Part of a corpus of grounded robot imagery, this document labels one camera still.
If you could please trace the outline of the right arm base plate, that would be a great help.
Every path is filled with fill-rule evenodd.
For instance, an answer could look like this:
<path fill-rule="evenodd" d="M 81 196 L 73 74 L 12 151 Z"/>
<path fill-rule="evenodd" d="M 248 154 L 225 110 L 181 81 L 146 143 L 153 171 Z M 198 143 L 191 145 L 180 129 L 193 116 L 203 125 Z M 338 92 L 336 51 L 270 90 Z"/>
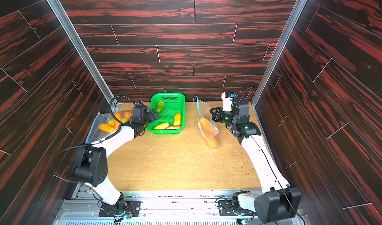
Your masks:
<path fill-rule="evenodd" d="M 229 216 L 238 216 L 238 217 L 249 217 L 256 216 L 256 213 L 251 210 L 244 210 L 242 212 L 235 212 L 234 206 L 231 200 L 225 199 L 223 197 L 219 197 L 215 200 L 215 206 L 218 209 L 219 215 L 221 217 L 229 217 Z"/>

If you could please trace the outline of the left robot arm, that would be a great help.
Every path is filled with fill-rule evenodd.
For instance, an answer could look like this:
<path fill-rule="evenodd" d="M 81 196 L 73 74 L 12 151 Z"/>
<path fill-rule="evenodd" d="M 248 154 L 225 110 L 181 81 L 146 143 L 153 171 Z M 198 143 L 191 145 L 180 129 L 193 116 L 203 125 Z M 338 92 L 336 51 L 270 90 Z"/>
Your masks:
<path fill-rule="evenodd" d="M 76 147 L 73 178 L 92 188 L 101 198 L 102 208 L 114 216 L 122 216 L 127 209 L 124 195 L 108 178 L 107 158 L 125 143 L 144 134 L 148 124 L 159 119 L 155 109 L 141 101 L 134 104 L 133 114 L 123 122 L 112 114 L 117 125 L 112 133 L 99 141 L 83 143 Z"/>

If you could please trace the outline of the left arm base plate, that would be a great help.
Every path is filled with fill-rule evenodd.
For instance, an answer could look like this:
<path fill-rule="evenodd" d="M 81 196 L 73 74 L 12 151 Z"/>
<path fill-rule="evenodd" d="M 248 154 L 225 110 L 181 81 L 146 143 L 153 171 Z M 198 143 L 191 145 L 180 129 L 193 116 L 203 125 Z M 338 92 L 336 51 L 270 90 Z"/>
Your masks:
<path fill-rule="evenodd" d="M 138 217 L 141 210 L 141 201 L 125 201 L 124 206 L 117 208 L 116 206 L 101 203 L 99 217 L 119 218 L 127 217 L 128 219 Z"/>

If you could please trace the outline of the clear zip-top bag blue zipper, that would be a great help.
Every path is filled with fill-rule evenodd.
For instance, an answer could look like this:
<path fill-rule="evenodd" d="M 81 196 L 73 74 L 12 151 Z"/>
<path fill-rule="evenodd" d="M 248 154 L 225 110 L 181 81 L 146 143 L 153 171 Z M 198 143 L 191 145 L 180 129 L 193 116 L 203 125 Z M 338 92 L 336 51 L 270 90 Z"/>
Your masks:
<path fill-rule="evenodd" d="M 135 138 L 134 130 L 126 125 L 116 125 L 110 113 L 99 113 L 91 127 L 85 144 L 95 147 L 120 147 Z"/>

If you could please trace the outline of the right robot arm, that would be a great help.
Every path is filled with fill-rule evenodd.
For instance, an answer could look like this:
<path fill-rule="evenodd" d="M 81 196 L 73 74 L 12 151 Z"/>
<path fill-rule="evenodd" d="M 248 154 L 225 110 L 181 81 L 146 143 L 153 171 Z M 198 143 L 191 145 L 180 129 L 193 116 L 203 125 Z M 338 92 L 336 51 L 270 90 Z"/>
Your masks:
<path fill-rule="evenodd" d="M 249 102 L 245 99 L 223 97 L 223 106 L 212 108 L 214 122 L 224 123 L 247 152 L 261 183 L 262 195 L 250 191 L 233 194 L 231 203 L 235 214 L 255 213 L 261 224 L 277 223 L 298 215 L 301 192 L 291 187 L 272 160 L 258 126 L 250 121 Z"/>

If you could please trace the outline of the curved yellow mango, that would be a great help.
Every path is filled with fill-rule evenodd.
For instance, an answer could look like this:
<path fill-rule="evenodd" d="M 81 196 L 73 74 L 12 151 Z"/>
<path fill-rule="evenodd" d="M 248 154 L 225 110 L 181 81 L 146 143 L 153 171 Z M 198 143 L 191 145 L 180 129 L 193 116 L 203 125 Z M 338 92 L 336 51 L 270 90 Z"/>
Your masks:
<path fill-rule="evenodd" d="M 155 126 L 154 130 L 164 130 L 164 129 L 168 128 L 169 126 L 170 126 L 170 124 L 168 122 L 165 122 L 165 123 L 162 123 L 162 124 Z"/>

